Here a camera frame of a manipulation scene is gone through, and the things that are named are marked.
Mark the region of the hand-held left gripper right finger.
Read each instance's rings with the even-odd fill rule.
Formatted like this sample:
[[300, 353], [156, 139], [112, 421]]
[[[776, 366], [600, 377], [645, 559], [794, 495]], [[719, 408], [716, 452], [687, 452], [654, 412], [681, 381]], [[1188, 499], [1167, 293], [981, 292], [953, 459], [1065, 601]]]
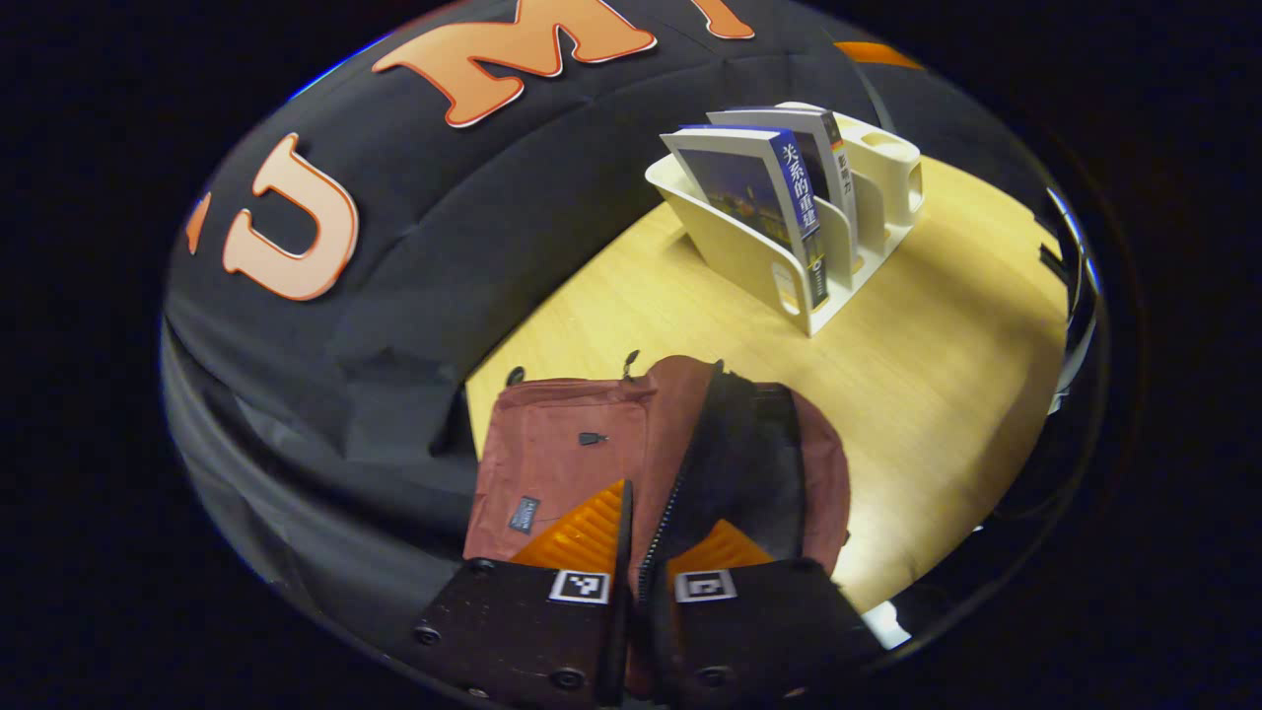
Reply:
[[668, 707], [790, 707], [883, 653], [820, 562], [776, 560], [727, 521], [663, 562], [646, 620], [652, 696]]

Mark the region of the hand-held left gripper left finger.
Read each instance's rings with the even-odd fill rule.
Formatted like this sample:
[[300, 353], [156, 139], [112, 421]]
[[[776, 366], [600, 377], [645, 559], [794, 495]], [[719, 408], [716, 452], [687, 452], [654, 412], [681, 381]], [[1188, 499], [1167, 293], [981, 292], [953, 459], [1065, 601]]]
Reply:
[[632, 527], [616, 480], [510, 560], [464, 561], [413, 626], [413, 665], [502, 707], [618, 707]]

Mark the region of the brown red schoolbag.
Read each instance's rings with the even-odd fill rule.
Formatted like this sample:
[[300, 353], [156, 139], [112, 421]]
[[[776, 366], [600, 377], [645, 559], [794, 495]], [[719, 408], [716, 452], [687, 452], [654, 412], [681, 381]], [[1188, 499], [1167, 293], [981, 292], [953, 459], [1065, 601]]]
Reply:
[[598, 517], [570, 515], [631, 486], [625, 562], [636, 610], [626, 687], [666, 696], [666, 636], [651, 620], [676, 574], [811, 557], [832, 573], [849, 540], [851, 480], [833, 424], [785, 383], [668, 356], [616, 381], [510, 383], [496, 400], [464, 557], [599, 570]]

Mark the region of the white plastic bookshelf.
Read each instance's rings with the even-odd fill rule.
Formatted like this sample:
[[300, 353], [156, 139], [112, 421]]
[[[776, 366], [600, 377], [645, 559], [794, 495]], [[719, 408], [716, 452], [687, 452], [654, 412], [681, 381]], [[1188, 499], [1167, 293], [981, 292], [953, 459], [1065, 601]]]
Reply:
[[919, 148], [893, 132], [833, 112], [852, 172], [858, 235], [847, 217], [815, 197], [817, 230], [827, 255], [828, 301], [811, 309], [806, 271], [785, 248], [708, 206], [668, 149], [645, 177], [680, 219], [709, 269], [817, 335], [866, 286], [915, 228], [925, 202]]

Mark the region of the blue cover book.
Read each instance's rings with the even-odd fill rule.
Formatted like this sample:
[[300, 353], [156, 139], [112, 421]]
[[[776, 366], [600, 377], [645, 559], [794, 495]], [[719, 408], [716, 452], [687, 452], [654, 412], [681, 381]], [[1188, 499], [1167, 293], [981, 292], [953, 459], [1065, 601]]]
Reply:
[[708, 206], [793, 252], [806, 272], [811, 309], [828, 301], [814, 188], [793, 130], [690, 124], [660, 139]]

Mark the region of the white cover portrait book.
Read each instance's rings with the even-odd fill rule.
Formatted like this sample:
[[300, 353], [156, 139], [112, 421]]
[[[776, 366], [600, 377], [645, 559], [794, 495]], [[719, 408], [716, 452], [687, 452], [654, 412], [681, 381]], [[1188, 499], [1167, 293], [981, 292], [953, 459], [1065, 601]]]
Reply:
[[829, 108], [806, 103], [738, 106], [709, 111], [707, 117], [712, 124], [721, 126], [758, 125], [793, 130], [814, 194], [842, 211], [853, 237], [857, 237], [854, 182], [849, 170], [846, 141]]

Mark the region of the black backdrop cloth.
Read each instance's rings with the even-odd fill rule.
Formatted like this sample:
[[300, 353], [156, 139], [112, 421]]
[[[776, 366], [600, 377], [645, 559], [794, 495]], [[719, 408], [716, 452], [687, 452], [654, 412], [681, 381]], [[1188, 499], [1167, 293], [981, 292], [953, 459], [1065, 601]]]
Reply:
[[244, 136], [170, 260], [164, 409], [211, 520], [284, 602], [401, 656], [461, 557], [469, 372], [644, 216], [659, 134], [806, 101], [988, 168], [946, 78], [798, 0], [458, 0]]

